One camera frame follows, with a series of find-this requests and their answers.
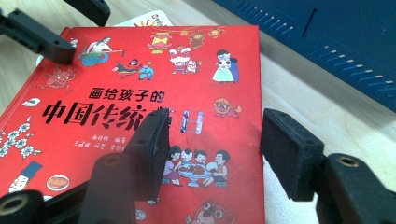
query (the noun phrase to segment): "wooden table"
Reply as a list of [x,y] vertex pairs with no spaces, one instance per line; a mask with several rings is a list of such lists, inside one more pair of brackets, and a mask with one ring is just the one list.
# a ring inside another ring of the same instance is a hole
[[[174,25],[247,24],[209,0],[106,1],[107,26],[155,9]],[[0,0],[3,15],[19,8],[54,33],[95,26],[62,0]],[[396,191],[396,114],[261,33],[262,109],[288,113],[325,143],[325,154],[364,160],[386,188]],[[37,55],[0,36],[0,113],[35,68]],[[317,223],[315,204],[289,201],[268,163],[264,166],[267,223]]]

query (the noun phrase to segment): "black clamp arm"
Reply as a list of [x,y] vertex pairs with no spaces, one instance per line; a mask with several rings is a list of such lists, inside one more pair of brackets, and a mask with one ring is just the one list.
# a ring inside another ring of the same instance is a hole
[[121,153],[99,158],[89,181],[48,201],[37,190],[0,198],[0,223],[135,224],[135,201],[157,202],[169,153],[168,108],[151,112]]
[[[64,1],[99,26],[104,26],[110,15],[110,9],[103,0]],[[7,18],[0,9],[0,35],[2,34],[55,63],[71,63],[76,52],[69,42],[18,9],[9,13]]]
[[324,144],[286,113],[265,109],[261,151],[289,198],[318,195],[321,224],[396,223],[396,198],[361,160],[323,155]]

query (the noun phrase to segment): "mounting hole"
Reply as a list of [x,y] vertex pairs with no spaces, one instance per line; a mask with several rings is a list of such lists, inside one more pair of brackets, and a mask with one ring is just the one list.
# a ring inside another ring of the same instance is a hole
[[337,158],[337,160],[345,166],[349,166],[349,167],[358,167],[359,166],[359,162],[350,158],[350,157],[340,156]]
[[23,208],[29,201],[27,195],[16,195],[5,200],[2,204],[0,204],[0,216],[6,216],[12,214],[21,208]]

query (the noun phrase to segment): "book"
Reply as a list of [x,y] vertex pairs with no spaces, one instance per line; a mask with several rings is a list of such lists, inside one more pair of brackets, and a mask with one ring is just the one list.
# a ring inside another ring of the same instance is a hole
[[45,199],[89,180],[145,116],[172,110],[171,150],[139,223],[264,223],[257,26],[65,28],[71,64],[43,59],[0,117],[0,194]]

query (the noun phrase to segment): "illustrated figure with hat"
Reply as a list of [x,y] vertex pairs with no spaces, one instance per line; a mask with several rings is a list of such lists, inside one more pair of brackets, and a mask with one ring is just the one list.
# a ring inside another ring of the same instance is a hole
[[22,170],[20,175],[18,175],[14,182],[12,182],[12,184],[9,186],[8,192],[12,193],[26,188],[29,181],[32,180],[33,177],[35,177],[35,173],[37,173],[37,171],[40,170],[41,167],[43,166],[39,163],[31,161],[29,165]]

